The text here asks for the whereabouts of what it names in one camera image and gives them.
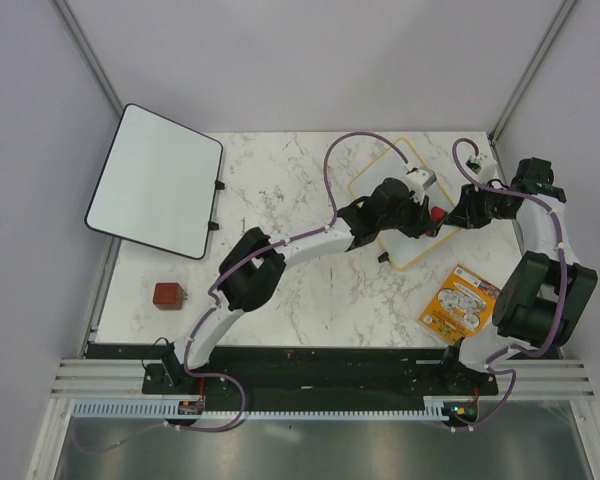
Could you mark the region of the red bone-shaped eraser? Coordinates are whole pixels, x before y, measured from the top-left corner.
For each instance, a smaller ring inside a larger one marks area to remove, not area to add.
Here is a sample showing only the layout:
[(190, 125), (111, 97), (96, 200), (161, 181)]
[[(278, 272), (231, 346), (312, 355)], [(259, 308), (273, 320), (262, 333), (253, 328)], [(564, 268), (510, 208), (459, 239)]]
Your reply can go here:
[(447, 217), (447, 212), (438, 206), (434, 206), (430, 210), (431, 217), (431, 225), (429, 230), (426, 232), (426, 235), (429, 237), (436, 237), (444, 225), (445, 219)]

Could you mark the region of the yellow framed small whiteboard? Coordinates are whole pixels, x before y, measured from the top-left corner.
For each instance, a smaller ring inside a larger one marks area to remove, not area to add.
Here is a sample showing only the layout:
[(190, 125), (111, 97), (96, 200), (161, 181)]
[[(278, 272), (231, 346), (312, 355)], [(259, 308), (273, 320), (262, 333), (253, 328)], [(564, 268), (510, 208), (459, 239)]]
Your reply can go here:
[[(369, 195), (384, 179), (389, 177), (401, 179), (408, 170), (415, 167), (430, 169), (409, 140), (401, 137), (395, 145), (406, 156), (409, 163), (406, 164), (391, 147), (386, 148), (350, 181), (348, 190), (352, 198)], [(439, 207), (449, 212), (455, 207), (455, 202), (438, 179), (427, 188), (426, 193), (430, 200), (429, 208)], [(459, 232), (460, 229), (457, 227), (443, 226), (436, 237), (423, 236), (414, 239), (396, 230), (389, 230), (381, 232), (377, 240), (388, 254), (391, 265), (396, 270), (405, 270)]]

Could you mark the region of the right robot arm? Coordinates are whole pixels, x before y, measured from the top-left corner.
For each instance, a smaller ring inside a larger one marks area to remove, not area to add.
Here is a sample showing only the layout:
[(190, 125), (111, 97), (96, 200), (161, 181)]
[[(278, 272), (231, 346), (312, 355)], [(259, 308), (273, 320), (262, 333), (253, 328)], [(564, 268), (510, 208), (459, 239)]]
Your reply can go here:
[(446, 221), (479, 229), (493, 220), (514, 220), (521, 229), (523, 255), (500, 290), (491, 322), (458, 341), (458, 359), (438, 368), (447, 392), (463, 392), (474, 370), (517, 354), (539, 358), (571, 337), (597, 285), (595, 270), (580, 264), (565, 226), (566, 194), (554, 184), (550, 162), (535, 157), (519, 162), (505, 186), (494, 163), (472, 156), (458, 165), (468, 184)]

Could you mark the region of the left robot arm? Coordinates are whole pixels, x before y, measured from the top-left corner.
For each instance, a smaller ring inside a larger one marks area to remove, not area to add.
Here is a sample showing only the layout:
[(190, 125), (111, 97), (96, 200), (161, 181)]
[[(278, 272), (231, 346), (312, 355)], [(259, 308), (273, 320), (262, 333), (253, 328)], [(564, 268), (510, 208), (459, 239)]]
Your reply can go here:
[(195, 389), (198, 368), (208, 362), (219, 340), (242, 315), (271, 299), (290, 268), (364, 247), (382, 231), (409, 238), (437, 233), (441, 222), (432, 218), (427, 196), (435, 181), (435, 174), (425, 168), (402, 179), (387, 178), (370, 195), (337, 210), (327, 225), (304, 233), (276, 239), (259, 228), (248, 230), (221, 263), (219, 277), (208, 290), (208, 310), (162, 357), (165, 382), (178, 393)]

